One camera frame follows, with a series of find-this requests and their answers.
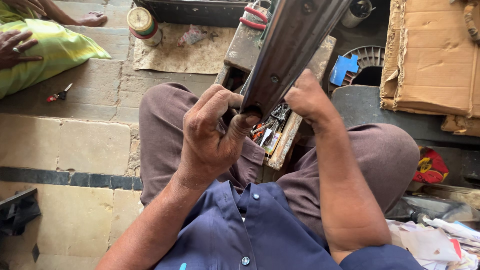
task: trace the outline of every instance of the person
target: person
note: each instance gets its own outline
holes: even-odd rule
[[[38,14],[45,19],[51,19],[61,25],[83,25],[96,27],[107,21],[107,15],[99,11],[91,11],[79,19],[73,19],[61,10],[52,0],[1,0],[9,9],[0,9],[0,17],[3,13],[16,12],[24,19],[38,19]],[[11,21],[0,21],[1,24]]]
[[[242,96],[220,85],[200,98],[167,83],[140,106],[143,212],[96,269],[421,270],[391,245],[383,213],[415,172],[419,151],[387,124],[345,129],[310,70],[285,96],[315,132],[276,183],[255,184],[264,149],[246,137],[259,121],[221,117]]]
[[[101,12],[74,20],[52,0],[0,1],[0,99],[78,66],[90,58],[111,59],[92,39],[58,23],[98,26]]]

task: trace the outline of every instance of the foot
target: foot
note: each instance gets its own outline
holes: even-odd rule
[[[92,11],[76,20],[77,25],[96,27],[107,21],[107,16],[100,11]]]

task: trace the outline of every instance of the yellow-green cloth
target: yellow-green cloth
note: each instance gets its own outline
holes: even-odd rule
[[[0,98],[78,66],[89,58],[111,59],[105,50],[84,35],[56,23],[25,19],[24,16],[28,15],[0,2],[0,22],[5,22],[0,25],[0,32],[11,29],[32,31],[30,38],[37,39],[38,44],[21,55],[42,56],[43,60],[22,62],[0,70]]]

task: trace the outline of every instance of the shirt sleeve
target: shirt sleeve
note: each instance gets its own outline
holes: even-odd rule
[[[343,270],[423,270],[410,252],[396,245],[369,246],[346,256]]]

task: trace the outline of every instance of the shirt button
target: shirt button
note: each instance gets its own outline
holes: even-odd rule
[[[243,265],[248,265],[250,263],[250,258],[249,257],[243,257],[243,259],[241,260],[241,263]]]

